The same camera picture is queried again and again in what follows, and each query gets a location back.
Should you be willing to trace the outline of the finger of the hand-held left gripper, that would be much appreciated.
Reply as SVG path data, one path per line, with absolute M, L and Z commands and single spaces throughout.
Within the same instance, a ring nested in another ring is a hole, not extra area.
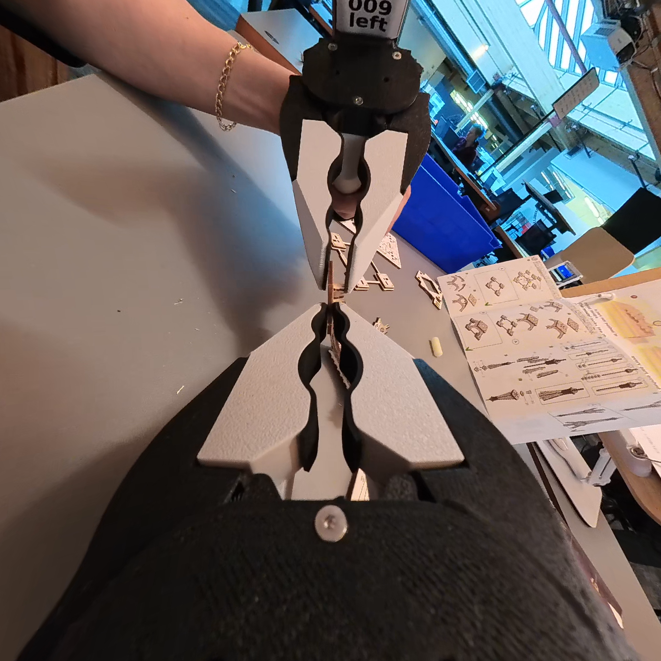
M 307 260 L 318 287 L 326 287 L 330 237 L 327 220 L 332 195 L 328 174 L 340 157 L 342 139 L 321 120 L 302 121 L 293 195 Z
M 366 140 L 359 161 L 366 192 L 356 213 L 344 289 L 350 293 L 373 259 L 403 199 L 401 193 L 407 135 L 385 130 Z

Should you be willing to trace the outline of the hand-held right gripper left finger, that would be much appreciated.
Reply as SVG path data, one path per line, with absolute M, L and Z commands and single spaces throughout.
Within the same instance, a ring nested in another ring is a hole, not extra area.
M 198 453 L 203 465 L 272 479 L 309 471 L 318 451 L 317 397 L 327 306 L 313 305 L 253 350 Z

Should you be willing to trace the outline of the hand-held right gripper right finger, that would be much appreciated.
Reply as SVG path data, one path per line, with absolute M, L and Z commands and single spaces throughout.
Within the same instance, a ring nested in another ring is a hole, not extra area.
M 358 371 L 344 399 L 343 454 L 374 481 L 464 462 L 414 358 L 387 335 L 337 303 L 335 337 Z

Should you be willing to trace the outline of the small wooden model part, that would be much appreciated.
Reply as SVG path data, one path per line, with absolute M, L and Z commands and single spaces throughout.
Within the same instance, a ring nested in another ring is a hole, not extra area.
M 328 260 L 328 268 L 326 273 L 326 293 L 327 293 L 327 307 L 326 307 L 326 333 L 330 340 L 335 340 L 335 312 L 336 304 L 343 302 L 343 285 L 339 285 L 339 294 L 337 294 L 335 286 L 335 262 L 332 258 Z

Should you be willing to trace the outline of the person's left forearm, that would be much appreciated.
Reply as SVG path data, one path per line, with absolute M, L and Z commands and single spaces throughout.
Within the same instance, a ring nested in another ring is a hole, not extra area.
M 187 1 L 2 1 L 56 45 L 139 90 L 208 114 L 236 39 Z

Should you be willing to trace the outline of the white side desk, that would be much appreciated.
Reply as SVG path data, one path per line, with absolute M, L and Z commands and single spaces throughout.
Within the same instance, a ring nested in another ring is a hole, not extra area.
M 321 34 L 297 9 L 244 12 L 236 32 L 268 59 L 293 73 L 302 73 L 303 53 Z

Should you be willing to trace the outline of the long wooden office desk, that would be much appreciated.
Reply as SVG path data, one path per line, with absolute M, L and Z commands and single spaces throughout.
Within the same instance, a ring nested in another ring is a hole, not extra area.
M 456 132 L 448 126 L 443 126 L 441 136 L 432 131 L 432 141 L 428 149 L 429 155 L 437 162 L 447 176 L 458 188 L 459 195 L 467 197 L 490 227 L 500 213 L 500 207 L 492 200 L 486 188 L 475 175 L 476 159 L 473 166 L 467 169 L 452 152 L 452 148 L 460 140 Z

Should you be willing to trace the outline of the standing desk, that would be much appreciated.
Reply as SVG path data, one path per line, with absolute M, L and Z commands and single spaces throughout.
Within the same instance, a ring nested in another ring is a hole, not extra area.
M 529 198 L 535 201 L 536 208 L 541 211 L 544 217 L 550 222 L 551 229 L 557 230 L 561 234 L 570 233 L 574 236 L 577 236 L 576 232 L 566 220 L 564 215 L 553 203 L 555 198 L 558 198 L 556 202 L 561 201 L 561 197 L 557 191 L 552 191 L 549 194 L 541 194 L 526 180 L 524 180 L 524 186 Z

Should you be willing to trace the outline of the grey desk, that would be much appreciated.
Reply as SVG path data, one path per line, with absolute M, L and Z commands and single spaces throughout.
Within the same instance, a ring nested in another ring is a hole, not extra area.
M 147 442 L 317 300 L 280 141 L 89 76 L 1 104 L 1 659 Z

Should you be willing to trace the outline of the person's left hand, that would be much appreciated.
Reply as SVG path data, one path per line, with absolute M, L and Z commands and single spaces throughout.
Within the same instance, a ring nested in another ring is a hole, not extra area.
M 243 49 L 233 64 L 221 102 L 229 122 L 280 134 L 280 111 L 291 73 L 252 49 Z

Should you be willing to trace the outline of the triangular wooden lattice piece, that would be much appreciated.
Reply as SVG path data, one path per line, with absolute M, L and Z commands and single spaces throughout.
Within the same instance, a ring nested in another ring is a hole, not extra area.
M 391 233 L 386 233 L 379 244 L 376 253 L 382 256 L 388 263 L 401 269 L 401 258 L 397 240 Z

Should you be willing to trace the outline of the blue plastic bin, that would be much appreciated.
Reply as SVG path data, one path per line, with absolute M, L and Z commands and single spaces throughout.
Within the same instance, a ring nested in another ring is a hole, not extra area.
M 392 229 L 449 274 L 502 246 L 475 204 L 459 194 L 458 185 L 429 154 Z

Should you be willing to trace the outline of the wooden lattice strip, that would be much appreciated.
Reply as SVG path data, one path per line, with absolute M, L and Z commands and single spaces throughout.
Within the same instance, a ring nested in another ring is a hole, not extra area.
M 334 335 L 330 338 L 329 354 L 337 368 L 344 386 L 350 389 L 358 371 L 357 359 L 351 349 L 344 350 Z

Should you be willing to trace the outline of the wooden linked square pieces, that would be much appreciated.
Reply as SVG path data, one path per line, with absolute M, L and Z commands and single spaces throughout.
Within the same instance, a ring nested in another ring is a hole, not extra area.
M 330 234 L 332 250 L 337 253 L 338 258 L 343 263 L 345 269 L 348 269 L 348 250 L 350 244 L 345 242 L 340 234 L 334 232 Z M 393 291 L 394 284 L 392 283 L 391 278 L 386 273 L 380 271 L 376 267 L 374 261 L 371 261 L 370 264 L 373 271 L 372 278 L 370 280 L 365 277 L 361 278 L 357 282 L 353 291 L 368 291 L 370 285 L 377 285 L 384 292 Z

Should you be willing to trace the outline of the printed instruction sheet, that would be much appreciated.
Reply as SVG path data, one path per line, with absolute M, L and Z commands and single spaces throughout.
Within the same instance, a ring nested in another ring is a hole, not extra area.
M 513 444 L 660 424 L 660 386 L 539 257 L 437 279 L 489 418 Z

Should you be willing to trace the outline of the black office chair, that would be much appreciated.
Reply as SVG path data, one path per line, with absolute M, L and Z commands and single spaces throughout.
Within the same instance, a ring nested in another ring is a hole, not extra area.
M 526 201 L 531 198 L 529 194 L 521 197 L 514 192 L 513 189 L 508 189 L 496 196 L 495 201 L 500 207 L 500 213 L 496 218 L 497 221 L 507 220 L 517 209 L 519 209 Z
M 548 248 L 555 239 L 553 230 L 547 227 L 544 221 L 537 221 L 515 241 L 528 255 L 532 256 L 538 255 L 542 250 Z

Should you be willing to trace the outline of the small blue screen device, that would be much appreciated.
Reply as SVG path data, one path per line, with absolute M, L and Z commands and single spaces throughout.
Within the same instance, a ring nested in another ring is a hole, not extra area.
M 545 267 L 558 287 L 574 284 L 583 278 L 583 274 L 570 261 L 551 264 L 547 260 Z

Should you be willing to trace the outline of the hanging sign board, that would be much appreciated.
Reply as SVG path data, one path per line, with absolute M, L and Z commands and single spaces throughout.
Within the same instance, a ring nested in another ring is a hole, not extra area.
M 599 87 L 598 70 L 593 67 L 579 78 L 572 87 L 567 89 L 553 103 L 553 111 L 557 116 L 555 126 L 564 120 L 569 113 L 582 104 Z

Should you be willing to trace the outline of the tan chair back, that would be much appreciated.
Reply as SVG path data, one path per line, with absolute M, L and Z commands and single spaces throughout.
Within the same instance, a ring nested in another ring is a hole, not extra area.
M 634 262 L 634 253 L 602 227 L 589 229 L 559 252 L 558 257 L 561 262 L 568 261 L 576 267 L 583 284 L 614 277 Z

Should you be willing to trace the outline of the yellow illustrated leaflet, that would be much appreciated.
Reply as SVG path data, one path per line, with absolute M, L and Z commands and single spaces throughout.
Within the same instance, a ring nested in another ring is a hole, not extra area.
M 595 326 L 660 386 L 660 281 L 614 291 L 614 300 L 577 303 Z

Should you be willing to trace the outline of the black monitor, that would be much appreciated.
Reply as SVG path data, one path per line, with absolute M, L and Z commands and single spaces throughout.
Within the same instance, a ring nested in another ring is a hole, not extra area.
M 602 229 L 633 254 L 640 253 L 660 238 L 660 197 L 639 188 Z

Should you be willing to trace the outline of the wooden board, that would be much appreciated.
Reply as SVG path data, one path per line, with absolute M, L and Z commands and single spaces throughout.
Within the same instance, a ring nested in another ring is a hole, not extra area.
M 560 293 L 566 299 L 581 296 L 601 295 L 603 293 L 614 292 L 626 287 L 660 280 L 660 272 L 660 267 L 643 270 L 625 276 L 611 277 L 606 280 L 600 280 L 599 282 L 579 285 L 576 287 L 565 287 L 560 290 Z

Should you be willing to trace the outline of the wooden diamond frame piece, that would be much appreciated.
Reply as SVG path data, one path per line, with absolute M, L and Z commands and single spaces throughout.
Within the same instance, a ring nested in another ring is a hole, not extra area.
M 418 270 L 416 273 L 416 281 L 419 287 L 425 292 L 425 294 L 431 299 L 434 306 L 438 309 L 442 309 L 443 302 L 443 293 L 438 285 L 437 281 L 433 277 L 428 276 L 426 273 Z

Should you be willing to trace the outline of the white wall unit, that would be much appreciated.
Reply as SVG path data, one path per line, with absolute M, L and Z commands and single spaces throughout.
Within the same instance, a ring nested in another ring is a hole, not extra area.
M 583 33 L 581 41 L 595 68 L 622 71 L 636 56 L 641 35 L 640 19 L 628 15 L 594 23 Z

